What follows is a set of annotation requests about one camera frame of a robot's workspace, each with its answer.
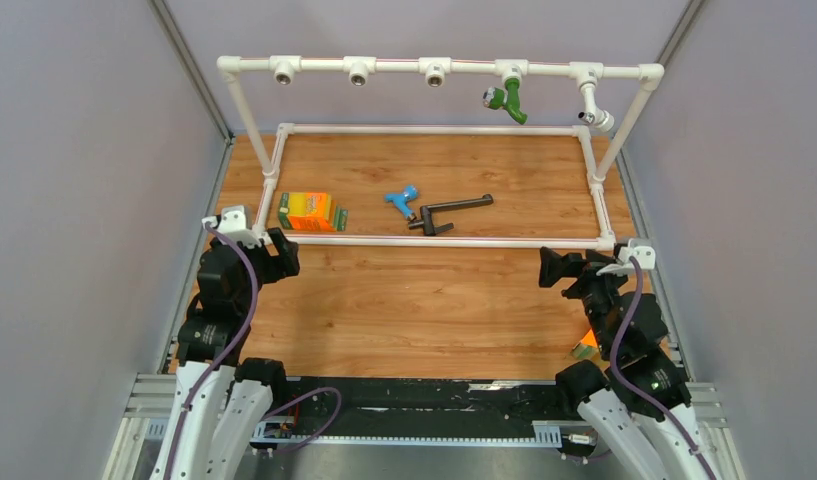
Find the black long-handle water faucet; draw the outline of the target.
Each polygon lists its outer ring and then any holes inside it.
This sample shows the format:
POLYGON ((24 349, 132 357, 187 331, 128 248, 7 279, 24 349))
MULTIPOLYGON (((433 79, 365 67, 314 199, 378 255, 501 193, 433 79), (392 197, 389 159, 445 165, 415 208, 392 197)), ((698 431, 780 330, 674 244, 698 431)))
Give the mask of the black long-handle water faucet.
POLYGON ((490 206, 493 203, 493 196, 485 194, 477 198, 423 205, 420 207, 419 216, 408 222, 408 229, 420 231, 426 237, 439 236, 454 228, 453 222, 439 222, 442 215, 453 211, 490 206))

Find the white PVC pipe frame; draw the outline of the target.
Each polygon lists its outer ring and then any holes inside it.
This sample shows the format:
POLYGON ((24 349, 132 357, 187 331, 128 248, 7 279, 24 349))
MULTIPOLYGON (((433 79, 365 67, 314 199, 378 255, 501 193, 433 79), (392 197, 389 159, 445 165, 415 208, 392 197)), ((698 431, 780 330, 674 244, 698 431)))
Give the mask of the white PVC pipe frame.
POLYGON ((659 63, 606 66, 598 62, 545 63, 526 59, 479 61, 451 57, 381 59, 370 56, 342 58, 311 58, 296 55, 273 55, 266 58, 221 56, 216 65, 228 87, 260 164, 263 190, 257 213, 251 215, 251 218, 253 230, 265 243, 270 242, 267 234, 268 216, 280 178, 283 153, 287 141, 294 134, 571 137, 577 139, 581 146, 587 188, 598 226, 598 233, 593 238, 448 237, 445 234, 426 237, 422 233, 418 236, 387 236, 299 232, 291 236, 293 241, 303 245, 366 247, 501 249, 549 247, 604 252, 612 250, 623 242, 618 239, 611 224, 604 184, 610 168, 614 165, 644 107, 665 75, 665 68, 659 63), (594 81, 597 84, 596 91, 603 80, 634 80, 639 88, 621 122, 615 122, 613 129, 608 133, 591 129, 581 121, 577 125, 567 127, 519 125, 514 121, 511 126, 282 123, 276 130, 273 149, 268 150, 240 82, 241 75, 249 72, 270 72, 281 85, 291 84, 298 73, 344 73, 349 82, 356 87, 367 85, 371 76, 381 73, 418 74, 424 77, 426 84, 431 88, 443 86, 446 78, 452 74, 494 76, 500 81, 499 85, 494 86, 498 88, 503 87, 506 78, 516 77, 520 80, 519 95, 523 80, 527 76, 568 78, 575 83, 579 94, 579 86, 585 81, 594 81))

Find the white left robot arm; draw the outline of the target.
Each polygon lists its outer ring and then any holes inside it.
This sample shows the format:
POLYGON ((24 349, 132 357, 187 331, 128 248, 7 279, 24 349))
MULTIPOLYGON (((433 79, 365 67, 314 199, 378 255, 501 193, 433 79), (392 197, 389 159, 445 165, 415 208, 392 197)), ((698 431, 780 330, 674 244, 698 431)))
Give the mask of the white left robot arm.
POLYGON ((290 399, 284 365, 241 356, 260 289, 298 275, 298 245, 279 228, 247 246, 219 233, 200 258, 179 329, 173 405, 153 479, 231 479, 262 414, 290 399))

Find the orange box near right arm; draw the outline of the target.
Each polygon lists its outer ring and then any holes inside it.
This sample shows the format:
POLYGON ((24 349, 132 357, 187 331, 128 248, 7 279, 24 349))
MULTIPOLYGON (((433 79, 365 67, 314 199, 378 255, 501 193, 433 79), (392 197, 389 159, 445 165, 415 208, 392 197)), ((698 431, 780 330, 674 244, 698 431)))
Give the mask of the orange box near right arm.
POLYGON ((600 347, 592 329, 587 331, 570 352, 570 356, 577 361, 593 360, 599 354, 600 347))

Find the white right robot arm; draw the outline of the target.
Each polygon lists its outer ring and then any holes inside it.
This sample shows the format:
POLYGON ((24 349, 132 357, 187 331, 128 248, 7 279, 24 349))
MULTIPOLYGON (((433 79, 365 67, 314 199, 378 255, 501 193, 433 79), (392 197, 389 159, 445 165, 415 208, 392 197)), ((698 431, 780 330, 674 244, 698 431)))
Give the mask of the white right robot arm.
POLYGON ((585 359, 557 373, 554 402, 565 417, 588 422, 638 479, 718 479, 687 376, 661 347, 668 328, 660 305, 644 290, 655 260, 652 247, 633 242, 611 256, 541 248, 539 287, 572 279, 562 295, 581 301, 607 364, 585 359))

